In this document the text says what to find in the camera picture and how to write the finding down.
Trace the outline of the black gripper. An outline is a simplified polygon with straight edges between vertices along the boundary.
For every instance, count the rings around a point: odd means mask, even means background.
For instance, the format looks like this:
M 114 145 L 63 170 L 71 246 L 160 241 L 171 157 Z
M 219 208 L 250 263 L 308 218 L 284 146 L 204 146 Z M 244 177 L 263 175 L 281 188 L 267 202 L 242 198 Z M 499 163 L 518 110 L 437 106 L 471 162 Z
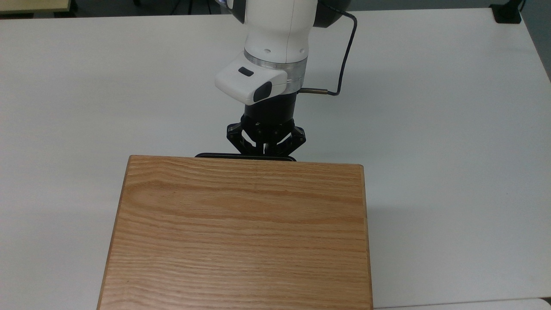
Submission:
M 242 124 L 238 122 L 227 126 L 228 141 L 241 155 L 259 155 L 256 146 L 244 138 L 244 129 L 254 143 L 278 143 L 275 148 L 276 156 L 291 155 L 306 142 L 304 129 L 294 124 L 296 101 L 297 93 L 291 93 L 247 105 Z

